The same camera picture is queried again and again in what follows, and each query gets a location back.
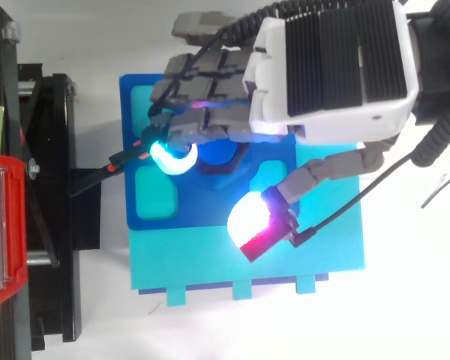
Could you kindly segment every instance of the black wire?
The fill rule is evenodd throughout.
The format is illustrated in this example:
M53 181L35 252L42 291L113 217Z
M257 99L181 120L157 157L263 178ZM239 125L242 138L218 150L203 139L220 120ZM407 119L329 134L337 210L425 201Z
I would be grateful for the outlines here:
M450 180L448 180L445 184L443 184L442 186L440 186L438 189L436 189L431 195L430 197L423 203L423 205L421 206L422 209L425 209L427 207L428 204L430 204L432 202L433 199L435 199L447 186L450 185Z
M304 232L301 232L297 235L297 237L293 240L295 246L299 246L309 240L312 236L315 236L318 231L329 225L332 221L337 220L341 215L345 214L350 208L356 205L360 200L366 197L374 188L380 185L385 179L387 179L392 173L394 173L398 168L404 165L411 159L412 155L408 154L405 157L402 157L399 161L390 166L382 175L380 175L374 182L368 185L361 193L351 199L347 204L337 210L334 214L327 217L324 221L319 223L316 226L312 226L306 229Z

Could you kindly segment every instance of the bolt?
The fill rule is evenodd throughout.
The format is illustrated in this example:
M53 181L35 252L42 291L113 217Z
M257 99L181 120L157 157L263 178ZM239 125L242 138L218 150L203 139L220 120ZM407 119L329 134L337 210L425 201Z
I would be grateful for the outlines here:
M22 29L18 22L9 21L3 29L3 38L12 44L18 44L22 40Z
M69 82L67 84L67 95L77 96L77 90L75 90L75 82Z
M28 177L31 180L35 180L38 173L40 173L40 165L32 158L28 161Z

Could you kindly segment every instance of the blue light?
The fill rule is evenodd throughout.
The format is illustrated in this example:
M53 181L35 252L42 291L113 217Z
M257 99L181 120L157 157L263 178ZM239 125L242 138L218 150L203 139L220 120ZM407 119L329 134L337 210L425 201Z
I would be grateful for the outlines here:
M181 175L190 170L197 162L198 149L197 145L193 144L186 157L177 159L165 150L159 142L155 142L150 148L150 156L160 167L160 170L167 175Z
M269 227L270 211L262 194L250 192L233 207L226 229L235 245L241 248Z

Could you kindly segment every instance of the white background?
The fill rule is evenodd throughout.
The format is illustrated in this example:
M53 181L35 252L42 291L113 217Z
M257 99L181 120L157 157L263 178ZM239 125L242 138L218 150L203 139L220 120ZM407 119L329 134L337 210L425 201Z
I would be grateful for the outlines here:
M164 70L188 51L170 36L185 11L251 12L266 0L3 0L22 26L19 62L77 84L78 165L101 167L122 149L119 76ZM433 1L410 0L409 11ZM397 160L425 135L412 121L388 155ZM315 295L292 284L165 295L130 291L123 177L103 184L101 250L80 254L83 333L76 343L46 338L35 360L450 359L450 188L420 205L450 173L450 151L433 169L411 164L363 203L367 269L331 274ZM377 174L362 179L365 186Z

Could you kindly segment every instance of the teal plastic base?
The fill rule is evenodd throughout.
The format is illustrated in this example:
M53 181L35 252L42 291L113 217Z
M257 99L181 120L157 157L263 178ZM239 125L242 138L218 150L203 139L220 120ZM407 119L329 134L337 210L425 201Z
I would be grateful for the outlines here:
M149 90L140 86L132 91L133 132L140 133L147 124L145 98ZM296 163L301 166L314 158L324 158L354 149L353 145L335 147L295 146ZM167 218L176 212L175 193L170 198L154 196L150 189L170 186L163 174L143 174L157 168L140 168L137 182L136 211L141 218ZM263 162L250 181L251 191L264 191L286 176L279 160ZM359 179L326 181L300 202L298 222L305 229L316 225L339 209L359 192ZM233 244L225 226L188 227L179 229L130 230L131 281L134 290L165 289L169 306L186 303L186 286L232 282L235 300L252 297L251 281L255 279L296 277L296 292L315 292L315 276L365 267L362 216L360 205L327 226L317 236L295 249L281 241L256 262L249 263Z

